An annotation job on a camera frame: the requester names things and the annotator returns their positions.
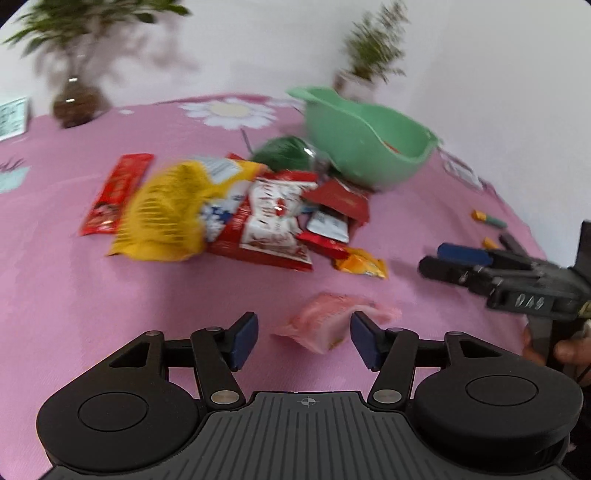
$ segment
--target table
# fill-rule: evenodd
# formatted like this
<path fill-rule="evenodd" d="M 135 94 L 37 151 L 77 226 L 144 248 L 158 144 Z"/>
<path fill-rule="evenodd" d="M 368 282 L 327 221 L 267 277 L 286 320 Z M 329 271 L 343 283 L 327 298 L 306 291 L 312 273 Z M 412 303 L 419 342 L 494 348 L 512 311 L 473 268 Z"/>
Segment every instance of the table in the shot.
<path fill-rule="evenodd" d="M 375 195 L 371 221 L 354 238 L 353 246 L 386 259 L 389 280 L 337 272 L 314 254 L 311 274 L 210 254 L 174 264 L 136 262 L 105 257 L 111 236 L 78 237 L 122 154 L 155 154 L 148 174 L 188 155 L 248 155 L 240 128 L 260 145 L 301 131 L 298 109 L 293 101 L 261 96 L 185 99 L 115 108 L 68 130 L 52 118 L 36 118 L 28 133 L 0 143 L 0 164 L 10 161 L 9 168 L 22 159 L 11 173 L 18 178 L 3 184 L 0 177 L 7 190 L 0 195 L 0 475 L 6 480 L 34 480 L 50 466 L 35 432 L 45 399 L 146 330 L 188 338 L 257 312 L 259 342 L 236 375 L 247 396 L 253 390 L 367 394 L 376 374 L 365 369 L 351 342 L 321 356 L 270 335 L 321 291 L 399 307 L 397 325 L 422 338 L 462 330 L 520 351 L 523 318 L 487 311 L 482 298 L 417 273 L 420 258 L 444 241 L 478 247 L 484 236 L 498 233 L 470 218 L 474 208 L 506 220 L 531 255 L 543 256 L 492 186 L 468 188 L 444 172 L 439 153 L 410 181 Z M 173 369 L 171 379 L 196 395 L 190 371 Z"/>

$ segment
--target green plastic bowl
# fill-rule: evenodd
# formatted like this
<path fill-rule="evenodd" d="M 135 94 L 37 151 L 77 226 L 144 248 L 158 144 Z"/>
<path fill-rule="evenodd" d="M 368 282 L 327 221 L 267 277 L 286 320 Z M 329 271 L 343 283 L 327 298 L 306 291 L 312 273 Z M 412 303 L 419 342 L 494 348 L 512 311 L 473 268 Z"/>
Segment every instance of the green plastic bowl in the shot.
<path fill-rule="evenodd" d="M 312 144 L 330 155 L 344 178 L 363 187 L 386 190 L 408 180 L 439 144 L 429 129 L 391 108 L 352 102 L 329 88 L 287 93 L 306 101 Z"/>

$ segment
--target potted plant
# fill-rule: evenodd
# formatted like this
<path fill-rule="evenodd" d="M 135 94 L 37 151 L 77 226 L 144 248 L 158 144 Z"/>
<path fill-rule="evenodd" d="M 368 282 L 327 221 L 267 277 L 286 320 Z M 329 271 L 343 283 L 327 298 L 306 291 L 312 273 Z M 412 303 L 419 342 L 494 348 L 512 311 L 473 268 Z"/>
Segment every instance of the potted plant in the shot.
<path fill-rule="evenodd" d="M 53 103 L 53 114 L 65 128 L 92 120 L 101 107 L 96 86 L 85 83 L 84 73 L 96 47 L 113 26 L 139 21 L 153 24 L 155 14 L 190 15 L 177 0 L 38 0 L 29 13 L 17 18 L 22 30 L 4 41 L 14 46 L 27 39 L 23 55 L 41 46 L 57 50 L 67 60 L 67 80 Z"/>
<path fill-rule="evenodd" d="M 360 102 L 372 102 L 377 87 L 376 79 L 388 82 L 388 74 L 404 75 L 393 67 L 404 58 L 400 44 L 404 36 L 403 24 L 408 23 L 404 1 L 394 0 L 390 6 L 382 5 L 377 15 L 365 12 L 360 23 L 345 40 L 350 70 L 340 71 L 335 77 L 334 89 L 342 96 Z"/>

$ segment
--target pink packet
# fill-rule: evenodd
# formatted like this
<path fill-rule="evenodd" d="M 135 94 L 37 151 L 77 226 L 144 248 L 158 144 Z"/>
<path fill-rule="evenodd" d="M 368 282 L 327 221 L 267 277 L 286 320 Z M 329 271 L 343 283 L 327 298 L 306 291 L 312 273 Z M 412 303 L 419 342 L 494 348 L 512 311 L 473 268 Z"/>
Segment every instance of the pink packet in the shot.
<path fill-rule="evenodd" d="M 400 318 L 400 310 L 385 309 L 365 297 L 321 293 L 273 333 L 293 338 L 314 353 L 328 353 L 350 338 L 350 319 L 357 310 L 377 324 Z"/>

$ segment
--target small yellow snack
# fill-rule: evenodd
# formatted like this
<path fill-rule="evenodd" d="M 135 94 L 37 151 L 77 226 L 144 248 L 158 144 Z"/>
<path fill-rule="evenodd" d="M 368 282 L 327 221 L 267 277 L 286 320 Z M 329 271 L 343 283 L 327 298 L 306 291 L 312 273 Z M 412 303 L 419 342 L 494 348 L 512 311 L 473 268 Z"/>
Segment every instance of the small yellow snack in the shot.
<path fill-rule="evenodd" d="M 221 168 L 233 175 L 220 176 Z M 185 161 L 156 174 L 128 203 L 109 255 L 174 262 L 203 252 L 204 202 L 224 197 L 234 182 L 253 180 L 260 171 L 258 163 L 217 158 Z"/>
<path fill-rule="evenodd" d="M 362 248 L 345 247 L 349 256 L 344 260 L 335 260 L 335 268 L 341 272 L 370 277 L 388 278 L 388 269 L 384 260 L 375 258 Z"/>
<path fill-rule="evenodd" d="M 488 238 L 487 236 L 482 241 L 482 246 L 483 246 L 483 248 L 487 248 L 489 250 L 498 250 L 498 249 L 500 249 L 499 245 L 497 245 L 494 240 Z"/>

